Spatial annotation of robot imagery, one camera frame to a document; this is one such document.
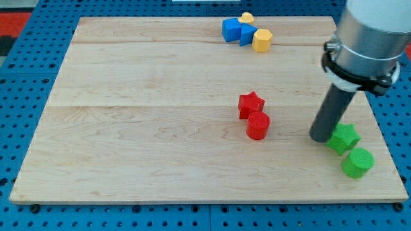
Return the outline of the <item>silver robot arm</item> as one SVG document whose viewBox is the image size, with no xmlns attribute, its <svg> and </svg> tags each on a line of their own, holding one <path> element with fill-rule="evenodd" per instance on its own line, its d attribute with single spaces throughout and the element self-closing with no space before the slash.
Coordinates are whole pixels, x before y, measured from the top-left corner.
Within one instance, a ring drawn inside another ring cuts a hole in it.
<svg viewBox="0 0 411 231">
<path fill-rule="evenodd" d="M 382 96 L 397 81 L 409 43 L 410 0 L 347 0 L 322 66 L 334 87 Z"/>
</svg>

